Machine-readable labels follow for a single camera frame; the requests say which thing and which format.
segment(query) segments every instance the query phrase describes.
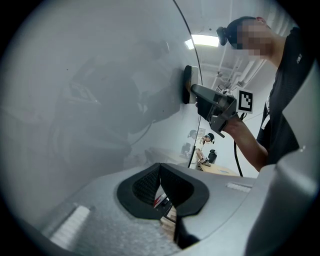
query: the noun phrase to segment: neck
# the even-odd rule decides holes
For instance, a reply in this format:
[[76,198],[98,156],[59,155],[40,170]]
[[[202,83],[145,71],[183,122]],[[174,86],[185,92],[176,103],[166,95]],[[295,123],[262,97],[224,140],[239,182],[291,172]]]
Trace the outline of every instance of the neck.
[[271,49],[270,54],[267,59],[272,62],[277,68],[279,67],[282,56],[284,54],[284,48],[286,43],[286,37],[274,34],[271,39]]

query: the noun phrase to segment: black and white square marker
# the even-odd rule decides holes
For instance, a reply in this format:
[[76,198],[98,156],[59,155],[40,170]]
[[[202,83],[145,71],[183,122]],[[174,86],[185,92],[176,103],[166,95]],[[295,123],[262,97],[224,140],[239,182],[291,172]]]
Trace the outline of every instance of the black and white square marker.
[[239,90],[239,103],[238,110],[244,112],[252,112],[253,107],[253,94],[249,91]]

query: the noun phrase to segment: shirt logo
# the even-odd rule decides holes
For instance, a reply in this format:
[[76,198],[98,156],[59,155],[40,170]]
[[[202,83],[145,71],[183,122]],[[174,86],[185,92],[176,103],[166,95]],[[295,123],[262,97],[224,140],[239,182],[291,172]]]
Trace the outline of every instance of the shirt logo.
[[299,64],[299,62],[300,62],[301,58],[302,58],[302,56],[301,56],[301,54],[299,54],[298,58],[296,59],[296,63],[298,63],[298,64]]

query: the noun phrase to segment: black t-shirt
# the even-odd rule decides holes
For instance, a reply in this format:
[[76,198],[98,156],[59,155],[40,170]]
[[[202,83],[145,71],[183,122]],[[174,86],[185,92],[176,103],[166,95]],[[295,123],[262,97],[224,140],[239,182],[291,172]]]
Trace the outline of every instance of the black t-shirt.
[[300,29],[294,27],[285,40],[281,63],[264,105],[261,128],[256,139],[268,151],[268,165],[277,163],[285,154],[299,148],[282,112],[305,81],[313,61],[314,57],[304,46]]

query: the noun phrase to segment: man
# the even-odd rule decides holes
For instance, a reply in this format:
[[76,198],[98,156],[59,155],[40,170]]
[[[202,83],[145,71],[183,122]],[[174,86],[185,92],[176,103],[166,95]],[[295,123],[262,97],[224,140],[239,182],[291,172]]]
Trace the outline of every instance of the man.
[[224,128],[259,172],[263,166],[275,164],[285,154],[299,148],[282,112],[307,77],[314,57],[307,52],[299,28],[294,27],[289,36],[282,37],[261,17],[238,18],[227,28],[218,28],[217,34],[221,45],[229,41],[233,48],[248,50],[250,55],[260,56],[277,67],[257,139],[238,116],[230,119]]
[[208,133],[207,135],[203,136],[202,138],[199,138],[195,141],[195,159],[197,163],[201,163],[207,166],[210,166],[210,164],[207,161],[207,158],[204,156],[202,149],[205,145],[205,143],[215,143],[215,136],[212,133]]

